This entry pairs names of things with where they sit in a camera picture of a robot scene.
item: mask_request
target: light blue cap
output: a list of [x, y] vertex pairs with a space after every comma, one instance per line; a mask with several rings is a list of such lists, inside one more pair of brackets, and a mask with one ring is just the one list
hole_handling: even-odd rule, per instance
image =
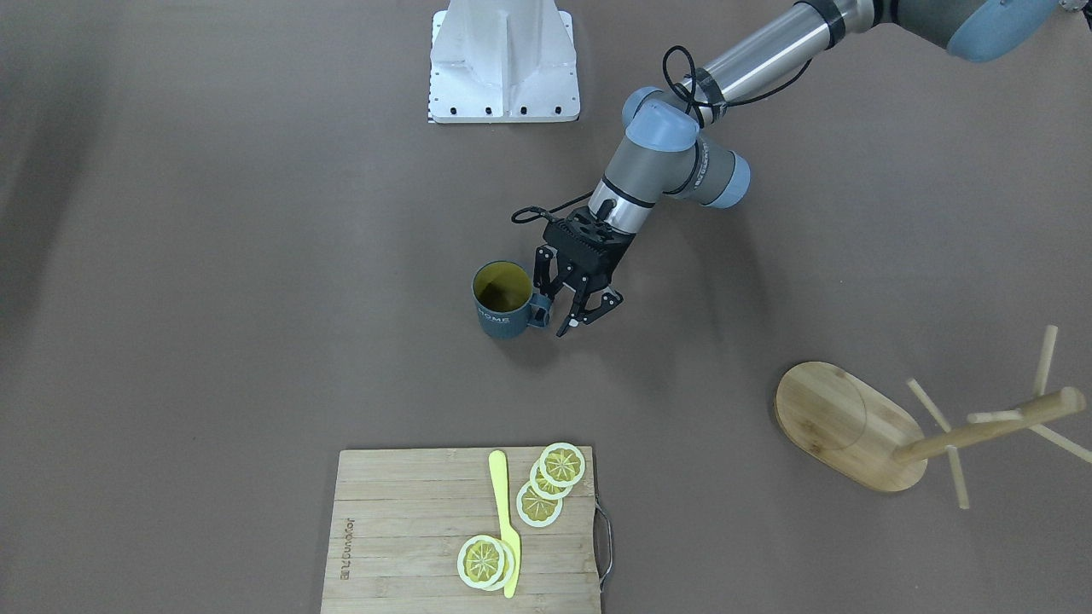
[[732, 179], [728, 179], [728, 185], [724, 186], [721, 196], [705, 206], [727, 209], [739, 202], [747, 193], [747, 188], [750, 187], [750, 165], [736, 152], [732, 152], [732, 155], [736, 156], [736, 167], [732, 169]]
[[649, 101], [626, 129], [626, 138], [656, 152], [685, 152], [698, 140], [698, 122], [661, 101]]
[[972, 62], [997, 59], [1030, 38], [1057, 4], [1057, 0], [988, 0], [956, 31], [948, 52]]
[[637, 115], [637, 109], [641, 108], [641, 103], [656, 92], [663, 92], [663, 90], [649, 85], [630, 94], [626, 98], [626, 104], [621, 106], [621, 125], [629, 126], [629, 122], [633, 121], [633, 116]]

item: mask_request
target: black cable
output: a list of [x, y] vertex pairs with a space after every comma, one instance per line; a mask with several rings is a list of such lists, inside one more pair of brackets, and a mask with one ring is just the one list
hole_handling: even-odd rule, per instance
[[[690, 73], [684, 75], [684, 79], [696, 80], [695, 73], [698, 72], [698, 67], [697, 67], [697, 64], [695, 64], [693, 56], [691, 56], [690, 51], [687, 50], [687, 48], [684, 47], [684, 46], [681, 46], [681, 45], [676, 45], [676, 46], [672, 47], [670, 49], [668, 49], [666, 54], [664, 54], [664, 60], [663, 60], [663, 67], [662, 67], [663, 71], [664, 71], [664, 80], [667, 81], [667, 86], [670, 87], [672, 92], [674, 92], [675, 95], [679, 97], [679, 99], [681, 99], [682, 102], [686, 103], [686, 110], [684, 113], [686, 113], [687, 115], [690, 115], [690, 111], [693, 110], [693, 109], [696, 109], [696, 108], [713, 108], [713, 105], [711, 105], [709, 103], [703, 103], [701, 101], [696, 99], [695, 98], [696, 92], [695, 92], [693, 88], [689, 88], [688, 90], [688, 88], [684, 87], [682, 84], [676, 83], [675, 80], [672, 79], [670, 73], [667, 71], [667, 60], [672, 57], [672, 54], [674, 54], [676, 51], [681, 52], [682, 56], [686, 57], [687, 66], [690, 69]], [[781, 85], [774, 87], [773, 90], [770, 90], [769, 92], [767, 92], [767, 93], [764, 93], [764, 94], [762, 94], [760, 96], [756, 96], [753, 98], [747, 98], [746, 101], [735, 101], [735, 102], [732, 102], [732, 103], [725, 103], [724, 106], [726, 106], [726, 107], [738, 107], [738, 106], [743, 106], [743, 105], [749, 105], [751, 103], [757, 103], [759, 101], [764, 101], [765, 98], [769, 98], [770, 96], [776, 94], [778, 92], [781, 92], [785, 87], [788, 87], [793, 83], [796, 83], [796, 81], [799, 78], [804, 76], [804, 71], [808, 70], [809, 66], [811, 66], [811, 60], [808, 60], [808, 61], [804, 62], [804, 66], [800, 67], [799, 72], [797, 72], [795, 76], [793, 76], [792, 79], [790, 79], [785, 83], [782, 83]], [[701, 114], [699, 113], [697, 115], [698, 115], [698, 118], [697, 118], [698, 119], [698, 126], [701, 127], [701, 128], [704, 128], [705, 127], [704, 126], [704, 120], [703, 120]]]
[[[578, 202], [580, 202], [582, 200], [587, 200], [590, 198], [592, 198], [592, 192], [587, 192], [586, 194], [579, 196], [579, 197], [570, 200], [569, 202], [566, 202], [565, 204], [562, 204], [560, 206], [555, 206], [554, 209], [550, 209], [550, 210], [546, 210], [546, 209], [543, 209], [541, 206], [524, 206], [523, 209], [521, 209], [521, 210], [519, 210], [519, 211], [517, 211], [515, 213], [512, 214], [512, 223], [513, 224], [529, 224], [529, 223], [534, 222], [535, 220], [538, 220], [541, 217], [546, 217], [547, 220], [549, 220], [550, 216], [553, 216], [553, 214], [557, 213], [558, 211], [561, 211], [562, 209], [568, 209], [568, 208], [577, 204]], [[520, 217], [520, 215], [523, 215], [524, 213], [534, 213], [534, 216], [532, 216], [532, 217]]]

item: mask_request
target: wooden dowel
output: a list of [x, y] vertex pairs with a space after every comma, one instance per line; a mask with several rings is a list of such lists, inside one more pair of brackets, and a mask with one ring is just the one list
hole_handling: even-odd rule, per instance
[[909, 386], [910, 389], [914, 392], [914, 395], [917, 397], [917, 400], [921, 401], [923, 405], [925, 405], [925, 409], [929, 410], [929, 413], [933, 414], [933, 420], [937, 421], [937, 424], [940, 425], [940, 428], [945, 429], [945, 433], [948, 433], [949, 430], [952, 429], [951, 425], [948, 424], [948, 421], [945, 420], [945, 415], [940, 413], [940, 408], [938, 408], [936, 403], [933, 402], [933, 399], [929, 399], [929, 395], [925, 393], [925, 389], [922, 388], [922, 385], [917, 383], [916, 379], [914, 378], [907, 379], [906, 386]]
[[956, 483], [956, 498], [960, 509], [971, 509], [971, 499], [966, 496], [966, 480], [963, 479], [963, 463], [959, 461], [959, 450], [948, 446], [948, 464], [952, 468], [952, 482]]
[[1032, 432], [1034, 432], [1037, 435], [1042, 435], [1047, 441], [1058, 446], [1063, 450], [1076, 454], [1081, 460], [1092, 462], [1092, 451], [1078, 446], [1077, 444], [1063, 437], [1058, 433], [1043, 426], [1042, 424], [1037, 424], [1030, 428], [1032, 429]]
[[966, 421], [971, 424], [980, 422], [1004, 422], [1007, 420], [1021, 420], [1023, 414], [1020, 410], [1005, 410], [1001, 412], [982, 412], [977, 414], [966, 414]]
[[1043, 349], [1038, 353], [1038, 368], [1035, 369], [1035, 388], [1032, 390], [1035, 397], [1042, 397], [1046, 392], [1046, 378], [1051, 375], [1051, 361], [1054, 359], [1054, 344], [1057, 340], [1058, 327], [1054, 324], [1046, 327]]
[[1057, 392], [1032, 399], [1018, 406], [1023, 412], [1022, 420], [968, 424], [954, 428], [950, 433], [918, 439], [913, 444], [898, 448], [892, 452], [891, 460], [900, 464], [905, 464], [933, 458], [945, 453], [945, 449], [948, 446], [965, 448], [1036, 424], [1084, 411], [1087, 405], [1084, 395], [1081, 394], [1080, 390], [1066, 387]]

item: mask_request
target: lemon slice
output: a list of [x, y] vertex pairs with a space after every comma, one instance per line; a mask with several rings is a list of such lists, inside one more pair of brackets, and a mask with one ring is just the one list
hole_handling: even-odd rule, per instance
[[500, 542], [500, 547], [505, 551], [505, 572], [500, 575], [500, 579], [494, 582], [492, 586], [482, 589], [484, 591], [499, 591], [505, 588], [505, 585], [512, 579], [512, 572], [515, 571], [515, 553], [512, 552], [512, 546], [508, 545], [508, 542], [503, 540], [497, 541]]
[[505, 571], [505, 546], [489, 535], [474, 535], [459, 551], [459, 577], [472, 589], [491, 587]]
[[584, 476], [584, 454], [572, 444], [551, 444], [538, 457], [538, 468], [543, 480], [568, 488]]
[[531, 489], [531, 482], [520, 488], [515, 500], [520, 501], [515, 510], [520, 512], [520, 518], [530, 527], [549, 527], [557, 520], [557, 515], [561, 513], [561, 499], [542, 498], [538, 493]]
[[531, 489], [539, 497], [551, 501], [568, 496], [572, 492], [572, 486], [565, 488], [555, 486], [546, 481], [546, 477], [538, 471], [538, 461], [531, 465]]

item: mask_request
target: oval wooden base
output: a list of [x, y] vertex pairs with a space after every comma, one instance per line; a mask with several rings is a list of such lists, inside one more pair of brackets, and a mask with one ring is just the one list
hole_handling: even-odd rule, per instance
[[802, 363], [788, 369], [773, 409], [793, 444], [874, 491], [905, 491], [925, 474], [927, 461], [891, 459], [895, 449], [925, 437], [914, 418], [834, 365]]

